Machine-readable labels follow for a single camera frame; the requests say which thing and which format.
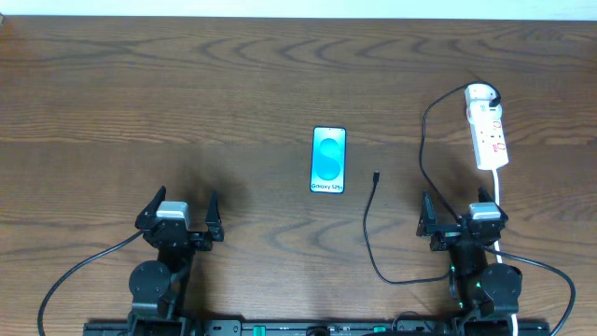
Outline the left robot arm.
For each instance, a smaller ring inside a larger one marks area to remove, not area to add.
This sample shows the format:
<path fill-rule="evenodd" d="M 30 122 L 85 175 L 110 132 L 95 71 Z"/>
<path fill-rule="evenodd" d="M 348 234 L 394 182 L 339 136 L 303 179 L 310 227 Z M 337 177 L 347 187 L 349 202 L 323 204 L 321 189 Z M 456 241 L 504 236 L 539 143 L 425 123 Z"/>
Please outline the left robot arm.
<path fill-rule="evenodd" d="M 214 192 L 209 202 L 206 231 L 191 231 L 188 204 L 167 201 L 165 196 L 162 187 L 135 220 L 135 228 L 158 250 L 158 256 L 132 271 L 132 309 L 126 335 L 203 334 L 201 323 L 185 316 L 183 308 L 195 254 L 212 250 L 213 243 L 225 237 L 217 194 Z"/>

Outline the blue Galaxy smartphone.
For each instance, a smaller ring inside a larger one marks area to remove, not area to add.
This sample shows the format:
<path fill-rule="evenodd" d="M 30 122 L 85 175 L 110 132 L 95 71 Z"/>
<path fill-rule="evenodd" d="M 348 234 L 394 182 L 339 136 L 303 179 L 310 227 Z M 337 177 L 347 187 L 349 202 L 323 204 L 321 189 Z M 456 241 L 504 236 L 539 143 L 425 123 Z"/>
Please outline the blue Galaxy smartphone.
<path fill-rule="evenodd" d="M 342 194 L 345 187 L 347 132 L 345 128 L 317 126 L 312 134 L 310 191 Z"/>

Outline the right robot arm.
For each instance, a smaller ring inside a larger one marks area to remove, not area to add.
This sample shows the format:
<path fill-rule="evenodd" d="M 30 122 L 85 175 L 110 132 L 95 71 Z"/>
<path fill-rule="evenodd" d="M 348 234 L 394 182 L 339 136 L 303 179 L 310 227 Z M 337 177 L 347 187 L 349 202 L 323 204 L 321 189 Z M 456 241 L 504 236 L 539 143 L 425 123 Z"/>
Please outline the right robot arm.
<path fill-rule="evenodd" d="M 479 200 L 454 224 L 440 224 L 430 194 L 423 193 L 416 234 L 430 239 L 432 251 L 450 255 L 451 294 L 463 309 L 451 322 L 458 335 L 520 333 L 516 314 L 521 271 L 503 262 L 490 263 L 486 256 L 486 250 L 501 238 L 507 221 L 507 214 L 484 188 L 479 189 Z"/>

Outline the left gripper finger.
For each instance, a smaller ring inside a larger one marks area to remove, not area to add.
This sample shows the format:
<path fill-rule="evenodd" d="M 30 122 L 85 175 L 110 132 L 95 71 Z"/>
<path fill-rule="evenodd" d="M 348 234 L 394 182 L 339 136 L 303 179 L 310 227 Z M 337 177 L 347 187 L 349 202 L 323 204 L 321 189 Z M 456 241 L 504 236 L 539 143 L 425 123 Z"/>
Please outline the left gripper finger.
<path fill-rule="evenodd" d="M 134 223 L 136 229 L 151 230 L 160 221 L 157 212 L 160 204 L 165 200 L 165 196 L 166 188 L 161 186 L 154 198 L 137 216 Z"/>
<path fill-rule="evenodd" d="M 212 193 L 208 211 L 205 217 L 205 224 L 208 227 L 208 231 L 211 233 L 222 233 L 222 220 L 218 210 L 217 192 Z"/>

